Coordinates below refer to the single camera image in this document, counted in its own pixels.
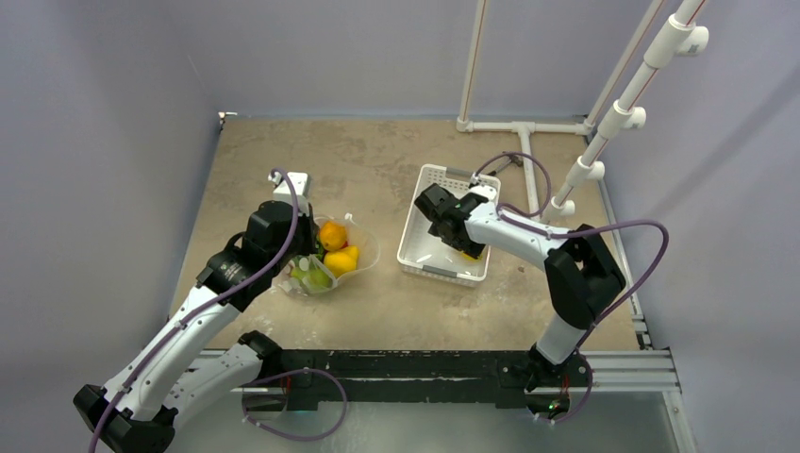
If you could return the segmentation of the white plastic basket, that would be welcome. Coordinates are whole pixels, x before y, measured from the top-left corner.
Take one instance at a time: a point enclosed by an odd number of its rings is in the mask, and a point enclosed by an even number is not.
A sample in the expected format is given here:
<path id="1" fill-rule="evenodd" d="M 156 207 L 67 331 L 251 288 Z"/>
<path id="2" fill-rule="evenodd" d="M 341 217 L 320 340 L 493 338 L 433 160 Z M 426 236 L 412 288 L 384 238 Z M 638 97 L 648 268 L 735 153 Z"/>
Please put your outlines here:
<path id="1" fill-rule="evenodd" d="M 425 164 L 417 177 L 412 199 L 436 183 L 456 197 L 469 191 L 471 173 L 453 167 Z M 470 259 L 428 233 L 431 222 L 414 205 L 408 215 L 396 253 L 403 271 L 461 286 L 475 287 L 483 282 L 489 269 L 491 250 L 487 247 L 481 258 Z"/>

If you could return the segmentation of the green lime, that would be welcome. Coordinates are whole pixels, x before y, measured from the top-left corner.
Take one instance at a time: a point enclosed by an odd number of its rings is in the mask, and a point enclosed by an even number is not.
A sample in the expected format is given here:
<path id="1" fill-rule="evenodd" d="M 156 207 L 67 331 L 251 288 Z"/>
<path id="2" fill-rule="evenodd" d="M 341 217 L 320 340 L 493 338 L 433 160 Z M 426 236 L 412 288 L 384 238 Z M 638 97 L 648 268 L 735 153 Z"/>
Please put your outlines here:
<path id="1" fill-rule="evenodd" d="M 308 294 L 323 293 L 334 286 L 333 277 L 315 257 L 298 257 L 292 261 L 290 278 Z"/>

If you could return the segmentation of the yellow bell pepper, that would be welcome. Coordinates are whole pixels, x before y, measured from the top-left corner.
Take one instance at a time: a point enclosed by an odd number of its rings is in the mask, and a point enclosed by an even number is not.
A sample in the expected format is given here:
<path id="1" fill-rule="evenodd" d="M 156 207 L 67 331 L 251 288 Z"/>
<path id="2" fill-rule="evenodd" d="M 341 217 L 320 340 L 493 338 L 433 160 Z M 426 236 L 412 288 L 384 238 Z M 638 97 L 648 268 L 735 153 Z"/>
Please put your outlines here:
<path id="1" fill-rule="evenodd" d="M 334 278 L 339 278 L 358 269 L 359 255 L 357 246 L 348 245 L 339 251 L 327 252 L 323 263 Z"/>

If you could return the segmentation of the small orange pepper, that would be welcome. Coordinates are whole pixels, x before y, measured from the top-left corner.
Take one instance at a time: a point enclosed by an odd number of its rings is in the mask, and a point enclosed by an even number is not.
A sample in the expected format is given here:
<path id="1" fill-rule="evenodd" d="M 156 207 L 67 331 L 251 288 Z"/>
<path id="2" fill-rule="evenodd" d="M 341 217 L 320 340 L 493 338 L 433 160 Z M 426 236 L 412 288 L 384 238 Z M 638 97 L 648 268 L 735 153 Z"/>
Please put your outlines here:
<path id="1" fill-rule="evenodd" d="M 319 229 L 318 240 L 326 252 L 336 252 L 348 245 L 347 229 L 334 221 L 326 221 Z"/>

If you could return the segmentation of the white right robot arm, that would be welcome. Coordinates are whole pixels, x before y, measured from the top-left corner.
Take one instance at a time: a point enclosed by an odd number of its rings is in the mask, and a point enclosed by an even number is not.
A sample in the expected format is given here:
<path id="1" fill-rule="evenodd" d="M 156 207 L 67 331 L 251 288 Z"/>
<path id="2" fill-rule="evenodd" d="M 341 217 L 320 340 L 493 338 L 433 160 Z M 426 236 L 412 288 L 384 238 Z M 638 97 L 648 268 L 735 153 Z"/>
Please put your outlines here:
<path id="1" fill-rule="evenodd" d="M 478 259 L 493 247 L 544 272 L 555 314 L 530 350 L 529 370 L 538 382 L 551 384 L 565 374 L 566 361 L 626 280 L 591 226 L 569 230 L 504 213 L 493 194 L 489 186 L 474 186 L 457 197 L 433 183 L 413 205 L 429 222 L 429 235 L 458 252 Z"/>

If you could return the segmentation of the clear zip top bag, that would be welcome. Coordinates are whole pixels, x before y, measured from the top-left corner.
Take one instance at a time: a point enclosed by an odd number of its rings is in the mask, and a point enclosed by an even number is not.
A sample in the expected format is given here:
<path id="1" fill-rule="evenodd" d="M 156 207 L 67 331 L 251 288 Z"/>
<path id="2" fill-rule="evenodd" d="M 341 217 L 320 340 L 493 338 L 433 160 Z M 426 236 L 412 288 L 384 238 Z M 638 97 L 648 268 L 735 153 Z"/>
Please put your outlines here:
<path id="1" fill-rule="evenodd" d="M 373 233 L 359 226 L 350 213 L 342 218 L 317 216 L 312 253 L 289 261 L 276 278 L 276 287 L 290 295 L 318 295 L 373 268 L 380 245 Z"/>

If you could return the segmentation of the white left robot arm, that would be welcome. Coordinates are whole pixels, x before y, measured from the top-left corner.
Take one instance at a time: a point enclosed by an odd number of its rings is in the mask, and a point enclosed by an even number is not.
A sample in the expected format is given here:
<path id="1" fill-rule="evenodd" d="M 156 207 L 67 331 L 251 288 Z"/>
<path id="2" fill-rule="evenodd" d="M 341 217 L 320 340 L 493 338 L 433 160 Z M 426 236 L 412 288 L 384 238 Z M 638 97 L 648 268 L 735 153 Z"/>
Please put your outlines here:
<path id="1" fill-rule="evenodd" d="M 168 323 L 103 385 L 84 385 L 74 405 L 92 430 L 90 451 L 163 452 L 179 427 L 235 387 L 268 386 L 284 371 L 282 348 L 243 334 L 217 361 L 188 370 L 208 342 L 269 290 L 291 259 L 315 250 L 317 226 L 303 195 L 262 203 L 212 255 Z"/>

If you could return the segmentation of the green ridged squash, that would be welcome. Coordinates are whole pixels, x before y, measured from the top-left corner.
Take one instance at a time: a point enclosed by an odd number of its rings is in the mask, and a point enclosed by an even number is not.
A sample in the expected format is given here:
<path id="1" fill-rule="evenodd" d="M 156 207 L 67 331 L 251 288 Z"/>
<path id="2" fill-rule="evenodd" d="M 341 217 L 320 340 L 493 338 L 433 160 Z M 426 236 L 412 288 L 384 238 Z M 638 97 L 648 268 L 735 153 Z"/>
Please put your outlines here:
<path id="1" fill-rule="evenodd" d="M 314 242 L 314 254 L 313 254 L 313 256 L 319 262 L 323 262 L 324 259 L 325 259 L 325 254 L 326 254 L 326 250 L 325 250 L 323 244 L 318 239 L 316 239 L 315 242 Z"/>

